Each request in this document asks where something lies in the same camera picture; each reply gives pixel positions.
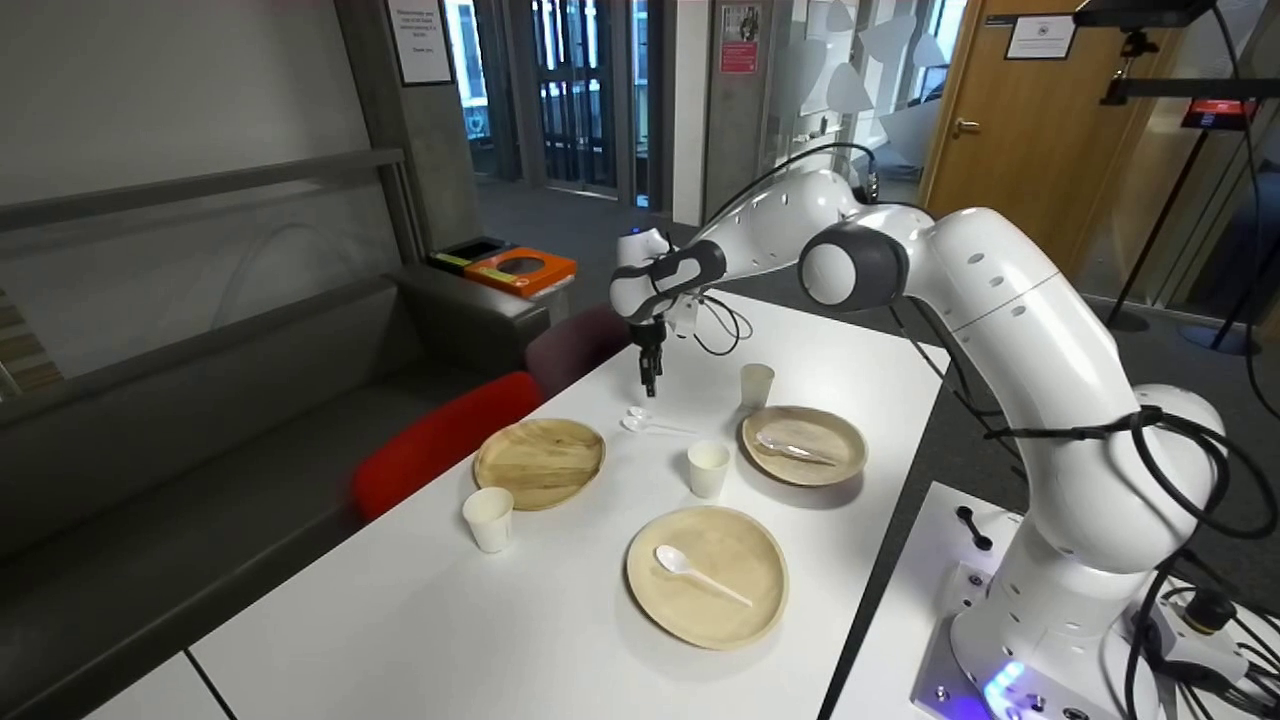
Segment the floor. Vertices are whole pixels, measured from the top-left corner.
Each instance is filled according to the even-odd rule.
[[[686,242],[689,230],[668,230],[645,212],[619,212],[609,201],[586,201],[565,193],[528,193],[528,188],[483,188],[483,234],[517,245],[539,245],[549,251],[575,256],[580,278],[569,291],[571,309],[590,309],[609,302],[612,250],[616,237],[636,230],[664,230]],[[808,309],[791,273],[741,279],[734,291],[777,302],[790,309]],[[908,331],[932,341],[929,326],[912,312],[899,312]],[[1270,393],[1273,408],[1280,403],[1280,360],[1278,351],[1260,351],[1251,360],[1234,351],[1212,351],[1189,336],[1212,336],[1212,326],[1189,326],[1181,318],[1155,309],[1127,309],[1131,330],[1116,330],[1122,355],[1127,363],[1131,386],[1181,386],[1212,401],[1227,426],[1227,435],[1264,470],[1270,490],[1280,493],[1280,419],[1264,411],[1251,393],[1251,382]],[[842,318],[853,326],[899,331],[890,312]],[[987,408],[987,393],[970,373],[972,401]],[[996,499],[1004,507],[1023,507],[1027,490],[1019,482],[1019,459],[1001,443],[983,441],[983,428],[966,411],[955,373],[943,388],[943,401],[932,417],[932,428],[919,443],[917,474],[932,482],[950,482],[966,493]],[[1257,524],[1260,495],[1247,483],[1243,470],[1234,470],[1235,483],[1220,503],[1220,521]],[[1260,608],[1280,608],[1280,532],[1270,540],[1227,540],[1220,532],[1199,529],[1192,536],[1192,552],[1225,575],[1239,602]]]

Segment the bamboo plate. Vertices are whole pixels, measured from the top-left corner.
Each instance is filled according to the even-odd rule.
[[[744,592],[751,608],[664,574],[653,558],[656,545],[686,548],[699,574]],[[768,529],[729,507],[686,507],[645,524],[629,545],[626,575],[656,629],[715,653],[765,637],[790,595],[784,558]]]
[[[507,490],[517,512],[537,512],[575,495],[603,459],[603,435],[580,419],[521,419],[494,434],[471,464],[480,490]]]
[[[869,441],[844,417],[834,417],[822,408],[791,408],[791,403],[758,408],[751,417],[744,417],[736,435],[744,443],[744,455],[765,478],[777,478],[784,483],[808,483],[808,490],[849,483],[869,464]],[[796,443],[816,459],[796,459],[768,443]]]

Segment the white robotic arm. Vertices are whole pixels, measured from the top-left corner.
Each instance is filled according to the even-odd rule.
[[[835,174],[790,174],[680,250],[656,234],[619,242],[612,306],[636,330],[649,393],[662,376],[664,312],[680,296],[796,261],[816,306],[925,302],[1011,428],[1122,428],[1116,419],[1140,408],[1165,408],[1220,434],[1199,396],[1131,388],[1094,309],[1001,212],[932,221],[919,210],[861,205]],[[1145,453],[1167,470],[1183,503],[1159,490]],[[1027,521],[987,595],[954,621],[954,653],[977,688],[1001,681],[1008,709],[1114,720],[1122,709],[1109,637],[1152,570],[1197,532],[1192,512],[1210,503],[1216,464],[1197,441],[1159,428],[1145,434],[1145,450],[1126,434],[1027,435],[1019,455]]]

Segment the blue light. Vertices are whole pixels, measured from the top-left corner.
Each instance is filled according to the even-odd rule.
[[[1027,670],[1019,659],[1008,659],[983,688],[987,709],[996,714],[996,720],[1018,720],[1018,705],[1008,697],[1008,688],[1023,675]]]

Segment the poster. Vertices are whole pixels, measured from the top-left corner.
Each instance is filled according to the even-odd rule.
[[[758,78],[759,71],[759,33],[765,13],[751,3],[719,3],[719,78]]]
[[[450,40],[436,0],[388,0],[404,85],[450,85]]]

